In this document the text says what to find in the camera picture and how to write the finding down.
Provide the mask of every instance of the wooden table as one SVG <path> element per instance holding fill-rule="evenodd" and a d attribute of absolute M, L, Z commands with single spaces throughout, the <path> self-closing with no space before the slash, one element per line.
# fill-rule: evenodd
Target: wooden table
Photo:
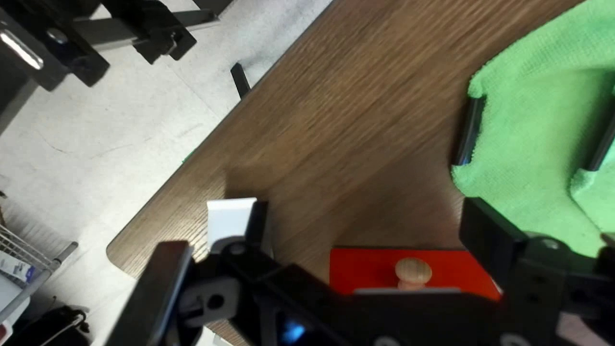
<path fill-rule="evenodd" d="M 326 276 L 332 244 L 458 246 L 447 163 L 468 76 L 574 1 L 334 0 L 107 246 L 138 274 L 205 201 L 270 201 L 280 261 Z"/>

